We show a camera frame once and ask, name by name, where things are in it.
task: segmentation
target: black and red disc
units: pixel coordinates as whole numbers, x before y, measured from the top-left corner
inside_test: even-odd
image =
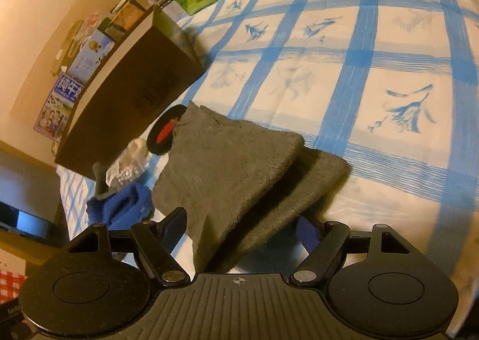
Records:
[[[185,111],[186,106],[175,105],[160,116],[148,134],[147,147],[149,152],[163,155],[172,148],[174,123],[180,120]]]

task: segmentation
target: blue cloth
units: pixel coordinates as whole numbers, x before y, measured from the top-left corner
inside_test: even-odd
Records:
[[[92,197],[87,202],[88,224],[105,223],[110,230],[130,229],[153,209],[151,190],[132,182],[102,200]]]

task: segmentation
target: black round object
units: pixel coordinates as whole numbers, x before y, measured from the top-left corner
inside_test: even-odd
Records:
[[[332,309],[373,336],[416,337],[447,326],[457,306],[456,288],[432,263],[408,256],[366,259],[337,272],[327,291]]]
[[[113,259],[106,225],[91,230],[23,283],[20,307],[40,331],[62,337],[102,336],[128,325],[147,307],[148,278]]]
[[[147,148],[152,154],[163,155],[173,145],[173,125],[179,121],[186,106],[175,105],[165,111],[155,122],[147,138]]]
[[[371,279],[369,291],[380,301],[393,305],[405,305],[421,298],[424,294],[424,286],[413,276],[389,272]]]

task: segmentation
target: plastic bag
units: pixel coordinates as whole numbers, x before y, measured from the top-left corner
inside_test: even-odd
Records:
[[[106,184],[113,189],[135,181],[148,168],[145,139],[132,140],[106,172]]]

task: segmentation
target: wall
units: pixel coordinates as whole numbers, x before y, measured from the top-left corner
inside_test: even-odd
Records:
[[[34,62],[74,0],[0,0],[0,148],[2,142],[53,165],[52,142],[11,109]]]
[[[0,201],[53,222],[59,193],[57,175],[0,150]]]

